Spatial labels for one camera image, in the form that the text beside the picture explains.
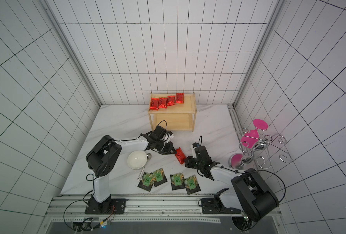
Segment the red tea bag five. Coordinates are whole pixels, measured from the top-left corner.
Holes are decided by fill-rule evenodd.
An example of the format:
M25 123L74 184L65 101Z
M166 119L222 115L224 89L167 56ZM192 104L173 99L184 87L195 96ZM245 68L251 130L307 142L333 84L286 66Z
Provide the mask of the red tea bag five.
M181 148L178 148L177 149L177 152L175 154L177 160L179 161L180 164L184 164L185 163L185 160L186 160L186 156L185 154L183 153L182 149Z

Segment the green tea bag three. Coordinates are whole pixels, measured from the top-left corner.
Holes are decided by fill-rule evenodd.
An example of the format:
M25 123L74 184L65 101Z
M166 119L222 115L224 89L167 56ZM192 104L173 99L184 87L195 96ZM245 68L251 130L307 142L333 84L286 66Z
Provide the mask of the green tea bag three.
M184 174L176 173L170 175L172 190L185 189Z

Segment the green tea bag two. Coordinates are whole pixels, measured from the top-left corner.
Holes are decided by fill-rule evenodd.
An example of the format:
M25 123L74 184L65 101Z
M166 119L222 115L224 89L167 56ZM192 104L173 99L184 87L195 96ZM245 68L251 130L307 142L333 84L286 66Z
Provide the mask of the green tea bag two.
M163 168L159 168L159 169L153 171L152 175L154 177L154 186L155 187L160 186L160 185L162 185L168 181L167 177L165 176L165 172L164 172Z

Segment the green tea bag one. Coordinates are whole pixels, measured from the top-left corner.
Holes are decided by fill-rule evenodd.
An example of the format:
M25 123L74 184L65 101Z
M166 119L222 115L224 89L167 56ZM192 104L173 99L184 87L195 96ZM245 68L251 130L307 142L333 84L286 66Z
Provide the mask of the green tea bag one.
M154 174L144 172L139 181L138 187L147 192L150 192L154 185L154 182L155 182Z

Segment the red tea bag one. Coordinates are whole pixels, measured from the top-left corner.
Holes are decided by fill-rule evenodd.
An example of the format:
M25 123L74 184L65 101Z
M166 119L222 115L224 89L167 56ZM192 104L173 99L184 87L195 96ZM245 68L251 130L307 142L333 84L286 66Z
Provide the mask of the red tea bag one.
M151 98L150 99L150 110L158 110L159 109L159 98Z

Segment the red tea bag two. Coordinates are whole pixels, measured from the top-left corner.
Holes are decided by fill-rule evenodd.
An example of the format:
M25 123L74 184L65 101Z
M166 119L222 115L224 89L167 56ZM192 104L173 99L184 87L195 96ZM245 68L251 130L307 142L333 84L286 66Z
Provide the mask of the red tea bag two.
M167 104L168 104L168 98L167 97L159 98L159 102L158 102L158 108L159 109L166 109Z

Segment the red tea bag three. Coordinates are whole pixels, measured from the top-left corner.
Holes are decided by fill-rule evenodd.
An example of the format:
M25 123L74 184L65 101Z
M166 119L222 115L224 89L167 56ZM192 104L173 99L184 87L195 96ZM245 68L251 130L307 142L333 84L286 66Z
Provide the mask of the red tea bag three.
M167 97L167 106L176 105L176 95Z

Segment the red tea bag four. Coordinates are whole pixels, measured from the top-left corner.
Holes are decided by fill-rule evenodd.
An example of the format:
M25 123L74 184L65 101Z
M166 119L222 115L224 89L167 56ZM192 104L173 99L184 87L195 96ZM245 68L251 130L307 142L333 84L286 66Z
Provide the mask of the red tea bag four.
M184 94L176 93L176 103L184 103Z

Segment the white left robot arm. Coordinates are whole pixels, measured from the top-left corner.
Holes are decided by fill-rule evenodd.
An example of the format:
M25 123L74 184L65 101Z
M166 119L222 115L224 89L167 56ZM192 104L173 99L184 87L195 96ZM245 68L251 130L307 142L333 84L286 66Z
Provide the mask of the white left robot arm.
M174 155L177 151L172 142L173 137L172 131L168 131L162 126L157 126L153 131L128 139L103 136L86 156L88 168L95 173L93 178L95 201L103 203L111 196L108 174L113 170L120 155L148 150L160 155Z

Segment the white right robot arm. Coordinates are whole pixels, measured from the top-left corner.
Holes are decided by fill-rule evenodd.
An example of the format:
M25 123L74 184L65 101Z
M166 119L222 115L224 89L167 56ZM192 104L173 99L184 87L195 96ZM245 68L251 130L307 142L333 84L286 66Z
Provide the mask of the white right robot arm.
M202 199L204 214L244 214L258 222L279 206L275 193L269 188L259 172L253 168L238 171L212 161L205 146L194 143L192 153L185 159L185 167L196 169L205 178L227 185L212 199Z

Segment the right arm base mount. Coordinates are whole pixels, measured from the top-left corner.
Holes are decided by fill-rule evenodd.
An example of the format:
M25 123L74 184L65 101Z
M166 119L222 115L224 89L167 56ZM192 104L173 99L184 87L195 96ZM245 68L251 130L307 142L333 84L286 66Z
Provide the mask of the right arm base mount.
M202 208L203 214L241 214L241 210L236 208L227 208L223 205L220 200L220 195L229 190L229 188L224 188L217 192L212 199L200 199L198 201L198 206Z

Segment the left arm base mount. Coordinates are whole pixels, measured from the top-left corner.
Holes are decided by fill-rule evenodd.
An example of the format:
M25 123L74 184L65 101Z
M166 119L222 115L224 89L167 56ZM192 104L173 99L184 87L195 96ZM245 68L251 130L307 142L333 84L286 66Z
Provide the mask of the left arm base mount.
M127 199L107 198L104 202L99 203L91 197L87 202L85 214L87 215L105 215L105 214L124 214Z

